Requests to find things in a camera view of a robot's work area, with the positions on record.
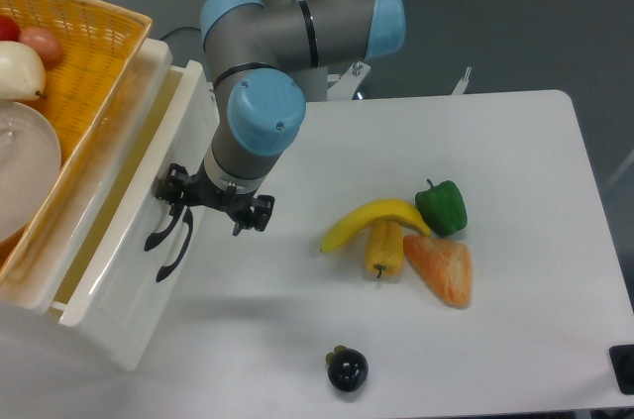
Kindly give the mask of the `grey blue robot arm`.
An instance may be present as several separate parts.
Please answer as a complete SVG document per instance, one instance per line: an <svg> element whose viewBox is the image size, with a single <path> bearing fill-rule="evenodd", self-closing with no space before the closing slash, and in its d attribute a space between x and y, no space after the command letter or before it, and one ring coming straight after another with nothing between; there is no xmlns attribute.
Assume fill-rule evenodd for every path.
<svg viewBox="0 0 634 419"><path fill-rule="evenodd" d="M173 222L192 209L223 212L236 231L266 227L274 206L259 192L306 113L298 71L397 52L402 0L206 0L200 36L220 122L194 173L172 164L157 198Z"/></svg>

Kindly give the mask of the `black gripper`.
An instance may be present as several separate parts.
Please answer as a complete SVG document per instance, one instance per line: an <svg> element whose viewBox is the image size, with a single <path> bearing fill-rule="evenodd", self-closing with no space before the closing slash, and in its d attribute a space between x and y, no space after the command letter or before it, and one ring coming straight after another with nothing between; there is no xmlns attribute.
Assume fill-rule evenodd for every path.
<svg viewBox="0 0 634 419"><path fill-rule="evenodd" d="M233 236L245 230L263 232L275 204L273 196L255 196L236 181L221 180L215 184L203 170L190 176L184 165L175 162L156 182L154 198L170 206L170 216L179 216L186 205L204 206L231 215Z"/></svg>

